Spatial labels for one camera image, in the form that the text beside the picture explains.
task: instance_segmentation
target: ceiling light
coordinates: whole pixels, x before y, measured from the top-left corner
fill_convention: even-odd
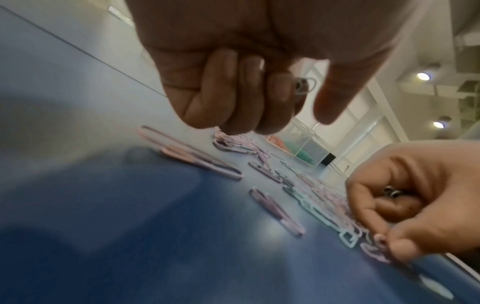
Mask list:
[[[417,77],[418,79],[424,80],[424,81],[430,80],[430,75],[427,74],[427,73],[423,73],[423,72],[422,72],[422,73],[418,73],[418,74],[416,75],[416,77]]]
[[[433,125],[436,127],[436,128],[439,128],[439,129],[443,129],[445,127],[445,125],[443,123],[441,123],[440,121],[434,121],[433,122]]]

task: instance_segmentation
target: fingernail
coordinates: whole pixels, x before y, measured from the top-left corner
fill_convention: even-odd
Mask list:
[[[223,72],[227,79],[234,79],[237,75],[238,58],[238,53],[233,50],[225,52],[225,57],[223,59]]]
[[[252,86],[258,86],[262,81],[262,73],[260,66],[263,59],[260,57],[253,57],[245,61],[245,73],[243,74],[244,81]]]
[[[393,257],[402,262],[411,261],[422,255],[422,250],[417,244],[406,238],[393,241],[389,248]]]
[[[268,88],[270,98],[279,102],[287,102],[292,96],[294,78],[290,73],[275,74],[270,77],[271,86]]]

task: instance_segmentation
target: blue table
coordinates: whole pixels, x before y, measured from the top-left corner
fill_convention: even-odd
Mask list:
[[[1,9],[0,23],[0,303],[448,302],[346,248],[253,157],[217,151],[211,130],[185,127],[157,92]],[[135,136],[141,123],[245,178],[158,157]],[[252,186],[307,234],[289,234]],[[443,258],[416,267],[479,302],[479,285]]]

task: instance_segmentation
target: table surface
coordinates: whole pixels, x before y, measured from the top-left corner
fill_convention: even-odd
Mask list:
[[[212,130],[187,128],[157,92],[2,10],[0,23],[1,303],[451,302],[346,248],[252,156],[216,150]],[[135,136],[141,123],[245,178],[159,157]],[[306,235],[253,201],[253,186]],[[415,266],[478,303],[477,282],[442,257]]]

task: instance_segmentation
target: hand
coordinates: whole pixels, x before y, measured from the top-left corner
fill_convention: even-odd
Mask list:
[[[373,233],[386,235],[401,261],[480,247],[479,155],[477,141],[387,146],[347,180],[351,210]],[[388,185],[409,195],[385,198]]]
[[[300,111],[289,67],[304,57],[330,60],[313,111],[332,123],[428,2],[127,0],[176,113],[229,134],[271,134]]]

